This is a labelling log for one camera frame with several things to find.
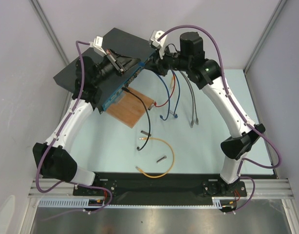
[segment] white table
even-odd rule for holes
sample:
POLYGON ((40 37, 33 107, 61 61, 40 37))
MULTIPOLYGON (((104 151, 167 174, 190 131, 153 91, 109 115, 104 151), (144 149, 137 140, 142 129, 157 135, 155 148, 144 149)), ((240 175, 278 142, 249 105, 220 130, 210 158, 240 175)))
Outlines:
MULTIPOLYGON (((225 75, 242 107, 258 123, 243 71, 225 70, 225 75)), ((181 84, 181 97, 176 111, 179 117, 169 115, 169 119, 163 121, 159 115, 166 116, 168 105, 154 107, 149 111, 151 134, 166 140, 174 148, 176 158, 171 173, 219 174, 224 162, 220 143, 230 136, 228 128, 213 103, 193 83, 199 125, 195 124, 190 128, 191 96, 184 78, 178 72, 177 76, 181 84)), ((171 77, 170 73, 164 78, 168 86, 171 77)), ((142 71, 131 83, 131 87, 156 100, 158 104, 164 103, 168 98, 163 83, 150 71, 142 71)), ((176 86, 171 98, 172 110, 177 100, 177 89, 176 86)), ((150 173, 165 172, 172 162, 172 154, 167 145, 150 140, 142 151, 136 150, 137 146, 144 144, 143 140, 139 140, 139 137, 145 137, 140 131, 148 132, 148 128, 146 114, 131 129, 107 113, 100 115, 98 111, 94 111, 76 137, 71 155, 79 166, 96 172, 138 173, 135 166, 150 173), (164 155, 167 159, 157 164, 156 161, 164 155)), ((262 139, 252 147, 248 158, 271 165, 262 139)), ((242 174, 272 175, 273 171, 245 162, 242 174)))

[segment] gray cable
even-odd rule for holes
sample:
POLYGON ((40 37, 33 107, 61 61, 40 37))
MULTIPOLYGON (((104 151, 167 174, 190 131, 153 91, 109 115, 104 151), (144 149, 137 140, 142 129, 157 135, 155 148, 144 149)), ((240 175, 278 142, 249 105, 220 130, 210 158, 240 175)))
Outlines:
POLYGON ((189 90, 190 90, 190 94, 192 96, 192 121, 190 123, 190 127, 192 128, 193 125, 194 125, 194 109, 195 109, 195 115, 196 115, 196 121, 195 122, 196 122, 197 125, 199 124, 199 120, 198 120, 198 117, 197 117, 197 110, 196 110, 195 94, 194 94, 193 87, 192 87, 191 83, 189 82, 187 76, 182 71, 180 71, 180 73, 184 77, 185 81, 187 82, 187 85, 188 85, 189 90))

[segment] reflective floor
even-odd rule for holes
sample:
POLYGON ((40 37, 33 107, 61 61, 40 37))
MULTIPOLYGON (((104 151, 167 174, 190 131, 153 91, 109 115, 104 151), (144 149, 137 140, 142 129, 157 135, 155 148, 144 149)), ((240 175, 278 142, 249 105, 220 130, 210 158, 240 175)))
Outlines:
POLYGON ((253 200, 241 211, 202 209, 105 209, 87 215, 38 208, 31 234, 290 234, 281 200, 253 200))

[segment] wooden board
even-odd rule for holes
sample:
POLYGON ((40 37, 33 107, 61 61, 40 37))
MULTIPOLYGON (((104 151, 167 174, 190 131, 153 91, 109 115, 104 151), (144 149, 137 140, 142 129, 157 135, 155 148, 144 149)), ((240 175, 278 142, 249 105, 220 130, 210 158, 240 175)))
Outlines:
MULTIPOLYGON (((132 88, 128 89, 144 101, 147 109, 154 103, 153 99, 143 95, 142 93, 132 88)), ((107 108, 106 113, 133 128, 142 115, 144 115, 145 109, 139 99, 132 94, 124 92, 124 96, 121 100, 110 105, 109 108, 107 108)))

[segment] white wall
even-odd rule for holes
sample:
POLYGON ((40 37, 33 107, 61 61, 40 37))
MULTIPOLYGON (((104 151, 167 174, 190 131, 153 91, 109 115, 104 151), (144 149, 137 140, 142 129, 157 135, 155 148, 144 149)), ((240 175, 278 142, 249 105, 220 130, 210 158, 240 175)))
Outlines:
POLYGON ((66 91, 53 75, 63 67, 29 1, 0 1, 0 206, 16 196, 10 234, 36 173, 32 147, 59 121, 66 91))
POLYGON ((299 0, 288 1, 247 78, 299 205, 299 0))
MULTIPOLYGON (((69 60, 75 40, 92 41, 113 27, 146 40, 153 30, 195 24, 216 39, 225 68, 243 69, 279 0, 39 0, 69 60)), ((174 32, 169 42, 179 44, 174 32)), ((208 58, 217 59, 205 39, 208 58)))

